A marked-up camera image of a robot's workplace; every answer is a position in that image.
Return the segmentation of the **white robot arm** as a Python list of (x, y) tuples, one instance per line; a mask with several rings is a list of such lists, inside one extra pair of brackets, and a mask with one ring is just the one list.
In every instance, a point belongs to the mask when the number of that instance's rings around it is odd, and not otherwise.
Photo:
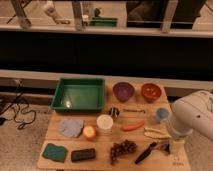
[(213, 141), (213, 94), (200, 90), (177, 99), (162, 123), (170, 135), (168, 150), (173, 155), (183, 148), (185, 138), (193, 131)]

